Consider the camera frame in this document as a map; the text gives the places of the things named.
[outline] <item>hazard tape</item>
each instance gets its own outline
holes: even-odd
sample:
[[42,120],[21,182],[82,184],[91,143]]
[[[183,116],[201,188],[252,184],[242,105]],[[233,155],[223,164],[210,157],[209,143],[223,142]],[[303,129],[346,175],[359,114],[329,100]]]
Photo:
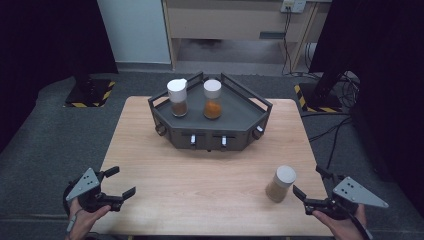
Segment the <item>hazard tape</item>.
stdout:
[[96,102],[96,103],[88,103],[88,102],[75,102],[75,103],[65,103],[64,107],[78,107],[78,108],[84,108],[84,107],[103,107],[105,105],[107,99],[110,96],[110,93],[112,92],[113,87],[115,86],[115,82],[111,81],[109,83],[108,88],[106,89],[105,94],[103,95],[102,101]]
[[296,91],[297,98],[299,99],[300,107],[305,112],[342,112],[341,108],[309,107],[305,98],[303,97],[299,85],[295,85],[294,90]]

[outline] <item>black tray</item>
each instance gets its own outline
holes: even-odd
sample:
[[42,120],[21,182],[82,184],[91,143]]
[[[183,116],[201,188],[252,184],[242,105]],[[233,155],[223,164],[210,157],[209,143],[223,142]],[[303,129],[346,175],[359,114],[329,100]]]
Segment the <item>black tray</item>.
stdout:
[[203,72],[187,79],[188,112],[183,117],[175,117],[172,114],[169,99],[154,105],[156,100],[168,96],[167,90],[151,97],[148,102],[155,129],[160,136],[167,137],[176,148],[243,150],[264,134],[272,104],[222,73],[221,79],[218,79],[222,84],[222,114],[217,119],[208,119],[203,115],[206,102],[203,83],[208,79],[203,76]]

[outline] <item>human hand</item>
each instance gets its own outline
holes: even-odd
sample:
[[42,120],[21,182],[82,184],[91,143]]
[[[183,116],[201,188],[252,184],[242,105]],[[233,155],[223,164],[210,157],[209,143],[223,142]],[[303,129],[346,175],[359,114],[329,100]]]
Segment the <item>human hand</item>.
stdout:
[[82,209],[78,202],[78,198],[72,200],[70,207],[69,220],[76,215],[76,220],[71,232],[66,236],[65,240],[83,240],[85,236],[90,232],[97,220],[106,215],[110,206],[103,206],[94,213],[87,212]]
[[[317,210],[313,211],[312,214],[330,229],[337,240],[363,240],[361,233],[350,219],[334,220]],[[367,220],[363,204],[359,204],[355,217],[365,228]]]

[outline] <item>metal bracket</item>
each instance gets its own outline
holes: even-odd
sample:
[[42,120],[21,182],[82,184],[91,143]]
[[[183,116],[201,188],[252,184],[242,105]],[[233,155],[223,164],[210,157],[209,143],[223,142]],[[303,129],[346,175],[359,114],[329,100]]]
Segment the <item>metal bracket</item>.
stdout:
[[66,201],[71,201],[72,199],[90,191],[91,189],[99,185],[100,183],[99,179],[97,179],[96,173],[92,168],[89,168],[80,178],[80,180],[72,189],[72,191],[68,194],[68,196],[66,197]]
[[355,203],[362,203],[375,207],[388,208],[389,204],[363,187],[361,184],[346,177],[334,189],[333,193]]

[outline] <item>black curtain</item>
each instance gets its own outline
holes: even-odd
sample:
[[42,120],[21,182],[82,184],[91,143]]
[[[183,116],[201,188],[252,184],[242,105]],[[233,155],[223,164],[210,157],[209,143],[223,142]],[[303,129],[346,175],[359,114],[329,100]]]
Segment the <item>black curtain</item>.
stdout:
[[361,138],[424,216],[423,8],[419,0],[333,0],[310,71],[341,61],[336,72],[358,76]]
[[70,76],[117,73],[96,0],[3,0],[0,34],[0,152],[41,88]]

